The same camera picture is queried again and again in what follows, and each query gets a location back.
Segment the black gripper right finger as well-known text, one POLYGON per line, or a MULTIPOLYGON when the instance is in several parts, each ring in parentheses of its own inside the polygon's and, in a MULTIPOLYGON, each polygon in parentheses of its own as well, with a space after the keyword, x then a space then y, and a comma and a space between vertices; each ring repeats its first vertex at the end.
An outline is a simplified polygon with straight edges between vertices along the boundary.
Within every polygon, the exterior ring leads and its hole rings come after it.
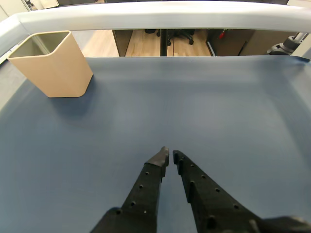
POLYGON ((199 233, 263 233, 261 219, 231 197, 179 150, 173 162, 182 179, 199 233))

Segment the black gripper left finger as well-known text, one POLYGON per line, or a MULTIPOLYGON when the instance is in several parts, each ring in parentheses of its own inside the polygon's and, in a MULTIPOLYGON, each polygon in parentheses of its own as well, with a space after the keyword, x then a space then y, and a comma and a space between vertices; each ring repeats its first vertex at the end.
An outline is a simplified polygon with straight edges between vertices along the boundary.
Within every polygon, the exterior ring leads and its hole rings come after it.
POLYGON ((155 233, 162 178, 169 164, 169 149, 161 150, 143 166, 122 207, 108 210, 93 233, 155 233))

